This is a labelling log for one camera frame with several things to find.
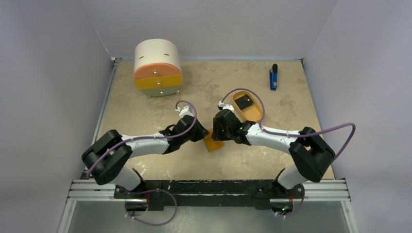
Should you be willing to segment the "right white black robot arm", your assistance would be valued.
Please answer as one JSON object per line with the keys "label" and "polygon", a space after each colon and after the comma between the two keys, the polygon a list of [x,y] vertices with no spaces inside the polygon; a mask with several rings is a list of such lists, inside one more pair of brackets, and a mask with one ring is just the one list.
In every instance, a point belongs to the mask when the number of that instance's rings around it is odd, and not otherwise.
{"label": "right white black robot arm", "polygon": [[294,164],[275,178],[273,192],[283,198],[305,181],[318,183],[335,159],[334,150],[310,127],[300,131],[265,129],[254,121],[240,121],[233,111],[220,110],[213,118],[212,139],[272,148],[292,157]]}

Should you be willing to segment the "orange leather card holder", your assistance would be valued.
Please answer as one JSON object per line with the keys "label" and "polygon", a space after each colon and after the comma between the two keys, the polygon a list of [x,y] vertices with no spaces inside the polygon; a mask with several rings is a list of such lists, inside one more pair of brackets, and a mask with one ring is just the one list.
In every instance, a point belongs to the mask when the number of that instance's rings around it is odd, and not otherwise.
{"label": "orange leather card holder", "polygon": [[207,151],[212,152],[214,150],[222,148],[224,146],[224,143],[222,141],[213,140],[212,138],[213,129],[209,129],[208,132],[209,134],[203,139]]}

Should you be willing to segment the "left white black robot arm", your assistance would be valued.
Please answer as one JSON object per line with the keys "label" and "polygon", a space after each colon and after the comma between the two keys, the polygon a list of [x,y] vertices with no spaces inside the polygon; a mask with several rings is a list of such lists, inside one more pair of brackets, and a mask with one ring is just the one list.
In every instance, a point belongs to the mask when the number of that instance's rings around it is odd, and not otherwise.
{"label": "left white black robot arm", "polygon": [[130,158],[172,153],[184,143],[197,142],[207,135],[209,131],[192,116],[183,116],[176,124],[152,135],[128,136],[109,130],[82,154],[81,159],[89,170],[88,175],[98,185],[115,184],[138,199],[143,196],[145,185],[136,170],[125,166]]}

